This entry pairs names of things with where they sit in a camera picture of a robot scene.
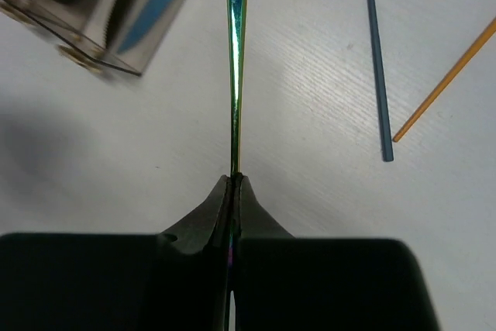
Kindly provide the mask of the orange chopstick short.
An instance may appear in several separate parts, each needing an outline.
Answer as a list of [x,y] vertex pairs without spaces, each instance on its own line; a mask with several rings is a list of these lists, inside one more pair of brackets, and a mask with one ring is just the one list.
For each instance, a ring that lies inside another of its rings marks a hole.
[[403,126],[397,131],[393,137],[393,142],[399,142],[402,137],[414,126],[419,118],[427,111],[431,104],[443,93],[448,85],[455,79],[455,77],[467,66],[467,64],[476,56],[481,48],[488,42],[488,40],[495,34],[496,19],[485,27],[480,35],[472,42],[468,49],[463,53],[460,59],[450,68],[443,79],[434,87],[429,95],[423,100],[419,107],[412,113]]

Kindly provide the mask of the rainbow fork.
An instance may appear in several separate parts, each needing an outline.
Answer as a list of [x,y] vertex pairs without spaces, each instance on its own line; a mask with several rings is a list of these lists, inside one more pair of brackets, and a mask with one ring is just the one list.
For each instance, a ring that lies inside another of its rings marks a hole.
[[231,102],[231,135],[230,135],[230,206],[229,206],[229,256],[227,300],[229,321],[239,330],[238,312],[235,297],[235,256],[236,241],[239,235],[236,209],[239,203],[239,184],[242,179],[240,172],[241,154],[241,114],[243,104],[243,73],[245,60],[246,39],[246,10],[247,0],[227,0],[228,31],[229,31],[229,73],[230,73],[230,102]]

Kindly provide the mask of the blue knife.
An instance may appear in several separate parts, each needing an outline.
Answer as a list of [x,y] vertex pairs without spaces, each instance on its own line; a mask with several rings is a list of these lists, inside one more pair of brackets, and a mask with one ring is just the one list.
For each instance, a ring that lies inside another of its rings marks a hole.
[[134,48],[136,44],[154,27],[159,18],[164,14],[173,0],[147,0],[139,15],[129,28],[123,41],[117,48],[117,53],[125,53]]

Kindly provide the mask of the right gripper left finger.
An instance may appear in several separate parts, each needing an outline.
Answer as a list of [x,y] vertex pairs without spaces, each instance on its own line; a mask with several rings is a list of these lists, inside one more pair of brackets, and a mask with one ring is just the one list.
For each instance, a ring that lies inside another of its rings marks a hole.
[[225,330],[230,202],[221,177],[155,234],[1,238],[3,330]]

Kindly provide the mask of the blue chopstick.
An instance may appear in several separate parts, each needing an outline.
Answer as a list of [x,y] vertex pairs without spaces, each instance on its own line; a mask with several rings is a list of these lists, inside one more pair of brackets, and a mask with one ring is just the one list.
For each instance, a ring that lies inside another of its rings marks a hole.
[[381,150],[384,162],[394,160],[393,141],[388,111],[388,97],[384,78],[384,65],[381,51],[381,38],[378,27],[375,0],[367,0],[367,10],[370,26],[370,45],[374,68],[375,89],[377,98],[377,115],[381,139]]

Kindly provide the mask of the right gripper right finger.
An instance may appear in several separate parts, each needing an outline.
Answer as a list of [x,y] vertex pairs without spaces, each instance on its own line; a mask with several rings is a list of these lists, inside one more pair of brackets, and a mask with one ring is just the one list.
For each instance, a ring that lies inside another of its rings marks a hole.
[[233,180],[238,330],[437,330],[415,255],[388,238],[296,238]]

